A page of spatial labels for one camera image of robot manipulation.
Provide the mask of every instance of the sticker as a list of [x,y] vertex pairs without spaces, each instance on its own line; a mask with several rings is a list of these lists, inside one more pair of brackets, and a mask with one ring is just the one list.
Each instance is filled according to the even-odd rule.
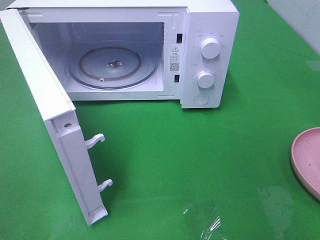
[[179,73],[181,70],[181,60],[183,45],[181,44],[170,44],[169,48],[169,66],[168,70],[170,73]]

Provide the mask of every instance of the control panel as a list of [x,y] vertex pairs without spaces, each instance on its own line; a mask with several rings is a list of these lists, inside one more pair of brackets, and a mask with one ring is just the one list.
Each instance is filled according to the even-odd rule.
[[181,89],[183,108],[220,105],[239,13],[191,12]]

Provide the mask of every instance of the microwave oven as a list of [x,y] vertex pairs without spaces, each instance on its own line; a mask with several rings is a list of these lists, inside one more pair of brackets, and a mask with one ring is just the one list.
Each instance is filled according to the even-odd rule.
[[220,105],[239,12],[230,0],[16,0],[0,19],[86,223],[108,212],[72,101]]

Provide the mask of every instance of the qr code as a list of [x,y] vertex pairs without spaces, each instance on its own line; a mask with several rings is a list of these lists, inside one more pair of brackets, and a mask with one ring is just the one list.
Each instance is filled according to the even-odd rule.
[[180,62],[170,62],[170,72],[179,72]]

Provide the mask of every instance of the warning label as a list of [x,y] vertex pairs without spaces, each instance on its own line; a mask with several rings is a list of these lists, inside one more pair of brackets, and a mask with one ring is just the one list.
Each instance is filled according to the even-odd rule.
[[180,62],[181,62],[181,56],[182,56],[182,46],[171,44],[169,45],[169,71],[171,73],[178,73],[180,71]]

